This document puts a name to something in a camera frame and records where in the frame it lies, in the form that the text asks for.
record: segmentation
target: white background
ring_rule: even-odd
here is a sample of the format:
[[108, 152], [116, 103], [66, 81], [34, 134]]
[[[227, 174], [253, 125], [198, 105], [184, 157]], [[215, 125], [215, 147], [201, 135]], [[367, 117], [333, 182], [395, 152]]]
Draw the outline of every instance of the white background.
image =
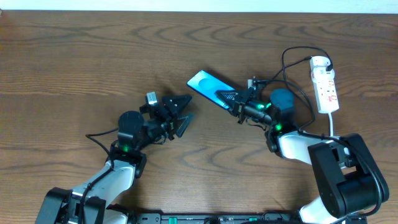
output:
[[398, 13], [398, 0], [0, 0], [0, 8], [94, 11]]

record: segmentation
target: white cable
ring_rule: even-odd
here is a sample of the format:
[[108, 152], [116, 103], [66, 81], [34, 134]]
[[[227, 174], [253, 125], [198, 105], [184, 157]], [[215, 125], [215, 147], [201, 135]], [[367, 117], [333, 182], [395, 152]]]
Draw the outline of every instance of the white cable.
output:
[[330, 131], [329, 131], [329, 135], [333, 136], [333, 118], [331, 117], [331, 112], [328, 112], [329, 115], [329, 127], [330, 127]]

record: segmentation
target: wooden table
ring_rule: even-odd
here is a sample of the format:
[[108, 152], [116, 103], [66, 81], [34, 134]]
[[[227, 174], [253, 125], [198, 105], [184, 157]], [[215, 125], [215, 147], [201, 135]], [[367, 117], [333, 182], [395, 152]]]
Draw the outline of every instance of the wooden table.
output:
[[[181, 139], [144, 149], [143, 176], [116, 202], [163, 212], [293, 210], [318, 196], [312, 168], [271, 154], [262, 131], [196, 94], [199, 70], [243, 88], [287, 47], [331, 55], [335, 133], [360, 133], [389, 184], [370, 223], [398, 222], [398, 17], [358, 14], [6, 11], [0, 18], [0, 223], [32, 223], [52, 187], [81, 184], [106, 154], [84, 137], [114, 128], [145, 93], [192, 94]], [[291, 63], [313, 50], [286, 55]], [[315, 102], [309, 63], [288, 69]], [[299, 123], [308, 111], [298, 103]], [[317, 114], [307, 131], [328, 133]], [[107, 146], [115, 134], [98, 138]]]

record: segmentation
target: wooden tabletop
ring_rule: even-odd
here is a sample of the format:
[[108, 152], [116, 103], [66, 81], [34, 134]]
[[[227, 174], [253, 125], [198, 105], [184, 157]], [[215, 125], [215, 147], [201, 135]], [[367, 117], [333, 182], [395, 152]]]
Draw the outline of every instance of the wooden tabletop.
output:
[[[192, 91], [206, 70], [235, 88], [270, 78], [287, 47], [333, 59], [335, 133], [359, 133], [389, 184], [370, 223], [398, 222], [398, 17], [359, 14], [5, 11], [0, 17], [0, 223], [32, 223], [52, 187], [97, 173], [106, 154], [85, 138], [113, 129], [145, 94], [191, 94], [183, 138], [144, 149], [142, 177], [116, 199], [165, 213], [294, 210], [318, 196], [311, 166], [269, 152], [264, 133]], [[293, 50], [286, 63], [314, 50]], [[315, 103], [309, 63], [287, 70]], [[272, 85], [267, 95], [279, 85]], [[297, 102], [297, 120], [308, 111]], [[307, 128], [328, 133], [317, 114]], [[115, 134], [98, 138], [110, 145]]]

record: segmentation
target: white power strip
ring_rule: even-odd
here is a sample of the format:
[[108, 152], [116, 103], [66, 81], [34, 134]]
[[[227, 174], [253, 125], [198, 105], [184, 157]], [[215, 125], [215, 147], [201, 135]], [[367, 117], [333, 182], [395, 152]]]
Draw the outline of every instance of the white power strip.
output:
[[327, 114], [339, 109], [335, 86], [335, 71], [326, 70], [330, 60], [323, 56], [314, 56], [310, 60], [311, 79], [315, 89], [318, 112]]

